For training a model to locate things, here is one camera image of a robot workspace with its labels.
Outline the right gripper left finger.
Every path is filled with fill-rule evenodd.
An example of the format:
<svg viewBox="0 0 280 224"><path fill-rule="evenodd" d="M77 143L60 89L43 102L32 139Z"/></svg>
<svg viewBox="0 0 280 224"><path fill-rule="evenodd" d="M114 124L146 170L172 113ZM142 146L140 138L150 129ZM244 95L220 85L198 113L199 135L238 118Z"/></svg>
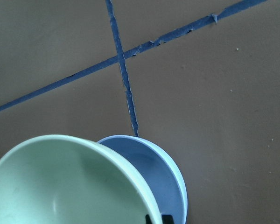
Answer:
<svg viewBox="0 0 280 224"><path fill-rule="evenodd" d="M145 216L145 220L146 220L146 224L152 224L152 221L151 221L150 216L148 214Z"/></svg>

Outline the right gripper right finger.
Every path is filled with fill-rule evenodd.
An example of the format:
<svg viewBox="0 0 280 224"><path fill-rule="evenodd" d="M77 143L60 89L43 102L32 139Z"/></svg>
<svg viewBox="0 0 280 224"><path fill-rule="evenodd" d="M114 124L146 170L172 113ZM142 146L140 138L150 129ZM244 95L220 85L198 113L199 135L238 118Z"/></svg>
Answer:
<svg viewBox="0 0 280 224"><path fill-rule="evenodd" d="M163 224L175 224L173 216L168 214L162 214L162 223Z"/></svg>

